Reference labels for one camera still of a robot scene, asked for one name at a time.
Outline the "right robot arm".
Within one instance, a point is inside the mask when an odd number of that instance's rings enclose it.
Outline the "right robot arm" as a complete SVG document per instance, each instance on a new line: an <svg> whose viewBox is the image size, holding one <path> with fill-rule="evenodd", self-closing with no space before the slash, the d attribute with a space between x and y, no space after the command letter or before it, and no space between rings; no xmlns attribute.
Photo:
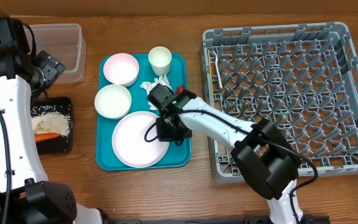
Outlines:
<svg viewBox="0 0 358 224"><path fill-rule="evenodd" d="M299 155L271 121L258 123L229 116L188 90L174 93L158 84L147 99L158 109L156 139L181 145L193 131L221 143L245 182L267 200L271 223L300 223L303 212L296 195Z"/></svg>

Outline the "white round plate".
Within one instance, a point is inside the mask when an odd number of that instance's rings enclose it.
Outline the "white round plate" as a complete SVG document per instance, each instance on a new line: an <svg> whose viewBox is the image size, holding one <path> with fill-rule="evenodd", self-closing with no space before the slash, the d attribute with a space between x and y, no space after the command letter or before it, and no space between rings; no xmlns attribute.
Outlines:
<svg viewBox="0 0 358 224"><path fill-rule="evenodd" d="M116 157L125 165L146 168L156 164L166 154L169 143L154 140L146 142L146 133L155 136L152 125L158 115L149 111L136 111L123 117L114 128L112 148Z"/></svg>

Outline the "orange carrot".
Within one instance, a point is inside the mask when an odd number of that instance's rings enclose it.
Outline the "orange carrot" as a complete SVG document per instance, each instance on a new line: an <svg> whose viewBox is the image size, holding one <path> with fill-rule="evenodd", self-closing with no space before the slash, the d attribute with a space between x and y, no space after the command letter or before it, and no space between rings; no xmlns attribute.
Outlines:
<svg viewBox="0 0 358 224"><path fill-rule="evenodd" d="M58 138L60 136L59 133L41 133L41 134L35 134L34 138L36 142L42 142L42 141L48 141L51 139Z"/></svg>

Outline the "grey dishwasher rack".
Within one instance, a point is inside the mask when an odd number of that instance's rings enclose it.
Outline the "grey dishwasher rack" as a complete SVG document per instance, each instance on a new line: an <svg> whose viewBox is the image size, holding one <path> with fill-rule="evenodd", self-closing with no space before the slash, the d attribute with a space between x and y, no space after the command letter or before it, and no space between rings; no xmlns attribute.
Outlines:
<svg viewBox="0 0 358 224"><path fill-rule="evenodd" d="M208 29L201 71L208 104L238 119L270 120L310 159L300 175L313 166L321 176L358 174L358 58L344 23Z"/></svg>

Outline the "white bowl with peanuts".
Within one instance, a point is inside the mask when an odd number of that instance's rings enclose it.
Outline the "white bowl with peanuts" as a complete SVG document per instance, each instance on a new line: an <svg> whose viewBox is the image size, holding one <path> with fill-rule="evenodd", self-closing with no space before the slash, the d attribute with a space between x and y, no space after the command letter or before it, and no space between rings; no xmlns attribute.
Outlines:
<svg viewBox="0 0 358 224"><path fill-rule="evenodd" d="M94 99L98 114L109 119L121 119L128 114L132 104L130 91L117 84L102 87Z"/></svg>

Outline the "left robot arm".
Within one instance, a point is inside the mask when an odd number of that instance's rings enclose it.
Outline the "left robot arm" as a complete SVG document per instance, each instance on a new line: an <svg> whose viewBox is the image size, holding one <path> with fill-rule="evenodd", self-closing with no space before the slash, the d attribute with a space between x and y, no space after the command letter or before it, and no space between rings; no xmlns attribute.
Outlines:
<svg viewBox="0 0 358 224"><path fill-rule="evenodd" d="M32 100L65 71L28 40L30 26L0 19L0 223L109 223L100 209L78 204L66 184L50 182L32 129Z"/></svg>

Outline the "white bowl with scraps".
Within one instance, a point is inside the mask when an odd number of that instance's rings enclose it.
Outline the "white bowl with scraps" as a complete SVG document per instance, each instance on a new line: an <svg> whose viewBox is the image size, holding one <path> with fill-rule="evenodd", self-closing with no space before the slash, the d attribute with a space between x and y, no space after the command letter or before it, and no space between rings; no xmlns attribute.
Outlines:
<svg viewBox="0 0 358 224"><path fill-rule="evenodd" d="M105 61L103 73L105 78L113 84L130 86L137 80L139 63L130 54L114 54Z"/></svg>

